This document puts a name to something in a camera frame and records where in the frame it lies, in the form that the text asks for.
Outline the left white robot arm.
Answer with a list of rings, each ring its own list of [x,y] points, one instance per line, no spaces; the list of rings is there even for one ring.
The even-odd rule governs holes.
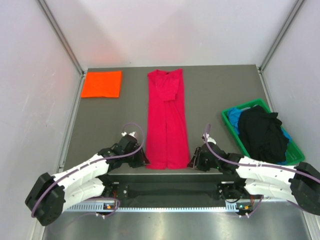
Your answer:
[[[131,134],[103,148],[90,159],[69,170],[41,174],[25,199],[25,205],[42,226],[52,224],[65,210],[91,198],[109,198],[114,187],[107,174],[122,164],[131,168],[150,164],[143,147]]]

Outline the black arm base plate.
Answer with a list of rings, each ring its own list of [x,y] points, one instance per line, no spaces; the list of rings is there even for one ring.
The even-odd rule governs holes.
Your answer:
[[[104,197],[120,200],[123,208],[222,207],[249,200],[237,194],[239,179],[221,173],[104,174],[99,176],[106,189]]]

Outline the red t shirt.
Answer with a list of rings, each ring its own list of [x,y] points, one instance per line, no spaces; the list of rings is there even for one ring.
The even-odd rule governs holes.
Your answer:
[[[156,69],[148,77],[148,168],[185,169],[190,160],[183,70]]]

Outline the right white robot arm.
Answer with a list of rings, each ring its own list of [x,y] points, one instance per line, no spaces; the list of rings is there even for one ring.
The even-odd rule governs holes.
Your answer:
[[[320,173],[311,164],[277,165],[237,153],[226,153],[213,142],[197,147],[187,165],[199,171],[217,169],[239,179],[233,192],[239,198],[258,195],[283,199],[302,210],[320,214]]]

